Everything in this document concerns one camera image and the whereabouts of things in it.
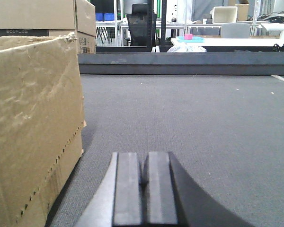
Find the office chair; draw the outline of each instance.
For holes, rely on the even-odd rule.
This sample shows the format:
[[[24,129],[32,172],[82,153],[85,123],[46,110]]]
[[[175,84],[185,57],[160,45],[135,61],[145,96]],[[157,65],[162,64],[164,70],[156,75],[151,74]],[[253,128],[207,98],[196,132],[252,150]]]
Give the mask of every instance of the office chair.
[[[249,24],[226,23],[221,26],[221,38],[249,38],[249,36]]]
[[[131,34],[131,46],[147,46],[147,22],[148,22],[148,4],[140,3],[132,5],[132,13],[127,14],[128,27]],[[151,45],[155,46],[155,29],[157,14],[152,14],[152,38]]]

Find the desk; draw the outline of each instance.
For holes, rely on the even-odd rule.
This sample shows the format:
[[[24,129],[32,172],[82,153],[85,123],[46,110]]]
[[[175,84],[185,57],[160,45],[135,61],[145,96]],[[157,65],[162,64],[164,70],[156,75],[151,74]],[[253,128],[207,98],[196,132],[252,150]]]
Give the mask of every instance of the desk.
[[[284,24],[280,23],[263,23],[262,27],[269,32],[282,32],[284,30]]]
[[[128,27],[127,22],[123,22],[123,23],[120,24],[121,46],[124,46],[123,31],[128,30],[128,29],[129,29],[129,27]],[[157,21],[156,29],[161,29],[161,21]],[[166,23],[166,30],[169,30],[169,29],[184,30],[184,23],[179,23],[179,22]]]
[[[174,45],[179,45],[178,39],[171,39]],[[225,38],[205,38],[204,43],[187,43],[188,45],[197,46],[273,46],[279,44],[282,46],[284,43],[280,39],[225,39]]]
[[[187,30],[190,32],[190,29],[195,28],[195,29],[199,29],[199,28],[206,28],[206,29],[221,29],[222,24],[187,24]],[[260,24],[256,24],[255,28],[261,28]]]

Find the metal frame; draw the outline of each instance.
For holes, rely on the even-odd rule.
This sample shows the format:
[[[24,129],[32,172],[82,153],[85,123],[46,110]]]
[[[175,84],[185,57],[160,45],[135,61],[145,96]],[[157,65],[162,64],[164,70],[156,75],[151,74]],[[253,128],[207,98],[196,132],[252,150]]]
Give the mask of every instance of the metal frame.
[[[79,54],[81,74],[284,75],[284,52]]]

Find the blue tray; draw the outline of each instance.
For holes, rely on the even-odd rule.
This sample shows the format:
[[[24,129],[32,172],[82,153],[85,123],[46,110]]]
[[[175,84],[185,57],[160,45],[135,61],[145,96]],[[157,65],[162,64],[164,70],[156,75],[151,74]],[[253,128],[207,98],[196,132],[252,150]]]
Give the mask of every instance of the blue tray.
[[[193,36],[192,39],[184,39],[183,36],[177,36],[176,38],[180,43],[204,43],[204,39],[198,36]]]

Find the white box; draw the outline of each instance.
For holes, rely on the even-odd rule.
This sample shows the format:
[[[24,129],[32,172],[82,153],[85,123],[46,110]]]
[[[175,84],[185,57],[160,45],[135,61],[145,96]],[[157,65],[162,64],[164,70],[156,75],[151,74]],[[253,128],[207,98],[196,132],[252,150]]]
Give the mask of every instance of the white box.
[[[237,20],[238,7],[216,6],[212,9],[213,24],[235,23]]]

